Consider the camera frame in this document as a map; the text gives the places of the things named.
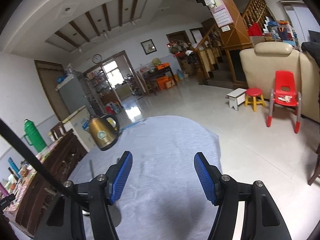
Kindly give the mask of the grey refrigerator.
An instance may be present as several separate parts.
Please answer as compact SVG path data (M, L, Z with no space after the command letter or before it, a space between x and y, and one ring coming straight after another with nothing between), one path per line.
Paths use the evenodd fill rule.
M91 115L101 114L101 109L82 73L73 71L72 74L64 76L64 80L56 86L56 91L61 95L70 113L85 106Z

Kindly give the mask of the blue thermos bottle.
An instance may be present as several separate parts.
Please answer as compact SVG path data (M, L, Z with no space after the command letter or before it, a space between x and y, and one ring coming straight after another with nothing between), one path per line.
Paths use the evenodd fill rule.
M8 163L9 163L11 169L15 172L16 176L18 178L21 178L21 175L19 174L19 169L11 157L8 158Z

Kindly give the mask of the framed wall picture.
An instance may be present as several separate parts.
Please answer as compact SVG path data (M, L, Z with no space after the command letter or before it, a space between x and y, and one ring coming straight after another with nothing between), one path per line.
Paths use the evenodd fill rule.
M149 55L149 54L154 53L154 52L157 51L152 39L143 41L140 44L141 44L141 46L142 46L142 48L143 48L143 50L144 50L146 55Z

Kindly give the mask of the dark wooden side table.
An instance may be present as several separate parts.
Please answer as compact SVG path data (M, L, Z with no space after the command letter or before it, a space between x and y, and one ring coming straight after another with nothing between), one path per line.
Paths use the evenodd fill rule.
M177 85L177 80L170 66L165 68L155 68L153 72L138 72L143 79L146 93L150 92L157 95L157 91L161 91Z

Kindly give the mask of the small white step stool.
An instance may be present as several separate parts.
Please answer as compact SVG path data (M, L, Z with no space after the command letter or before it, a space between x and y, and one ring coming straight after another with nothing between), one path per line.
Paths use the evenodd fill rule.
M233 108L238 111L239 105L244 103L246 96L246 89L237 88L226 95L228 99L229 108Z

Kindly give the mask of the round wall clock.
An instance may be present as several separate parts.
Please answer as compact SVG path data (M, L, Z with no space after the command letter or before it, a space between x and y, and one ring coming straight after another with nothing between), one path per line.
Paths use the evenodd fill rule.
M102 56L100 54L95 54L92 57L92 61L95 64L99 64L103 60Z

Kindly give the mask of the gold electric kettle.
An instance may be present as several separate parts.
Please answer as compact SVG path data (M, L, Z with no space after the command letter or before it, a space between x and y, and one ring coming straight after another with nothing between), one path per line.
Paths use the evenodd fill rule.
M118 141L120 125L114 114L105 114L92 117L88 131L100 150L106 151Z

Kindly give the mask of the wall calendar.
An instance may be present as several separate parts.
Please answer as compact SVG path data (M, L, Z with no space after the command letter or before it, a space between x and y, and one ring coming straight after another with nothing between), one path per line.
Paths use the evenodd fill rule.
M233 23L232 17L223 0L204 0L219 28Z

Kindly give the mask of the green thermos jug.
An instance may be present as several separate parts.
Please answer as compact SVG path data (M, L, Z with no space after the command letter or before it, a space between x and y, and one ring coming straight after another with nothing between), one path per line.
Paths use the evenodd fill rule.
M45 140L39 133L33 121L25 119L24 132L24 138L26 139L27 143L29 144L29 146L33 146L37 153L42 152L47 147Z

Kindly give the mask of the red plastic child chair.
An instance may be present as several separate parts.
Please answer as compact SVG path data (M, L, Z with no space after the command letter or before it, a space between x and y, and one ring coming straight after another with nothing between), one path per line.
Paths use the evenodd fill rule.
M302 112L302 95L296 90L295 78L293 72L287 70L277 70L274 80L274 88L270 91L269 110L266 120L266 126L270 127L275 105L284 107L293 107L295 109L296 122L294 132L298 134L300 129Z

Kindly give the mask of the white chest freezer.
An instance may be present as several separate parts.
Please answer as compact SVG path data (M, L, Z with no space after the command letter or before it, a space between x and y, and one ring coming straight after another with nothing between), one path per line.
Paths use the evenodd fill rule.
M91 134L87 131L88 122L90 120L90 113L86 106L82 106L74 111L65 120L57 124L59 132L64 135L65 131L68 132L70 129L73 130L73 134L76 135L82 146L87 152L92 148L95 148L96 143L94 142Z

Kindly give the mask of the red yellow round stool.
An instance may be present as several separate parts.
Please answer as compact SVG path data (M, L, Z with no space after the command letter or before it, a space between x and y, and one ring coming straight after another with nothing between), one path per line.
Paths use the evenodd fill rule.
M263 91L260 88L249 88L245 92L245 107L252 105L253 112L257 111L257 106L266 106Z

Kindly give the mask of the wooden stair railing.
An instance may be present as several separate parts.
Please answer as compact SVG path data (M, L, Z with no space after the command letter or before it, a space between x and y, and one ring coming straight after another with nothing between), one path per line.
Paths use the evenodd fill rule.
M214 72L218 70L218 58L222 56L223 46L219 28L214 24L195 47L194 53L198 58L197 68L202 72L203 83L207 83L210 78L213 78Z

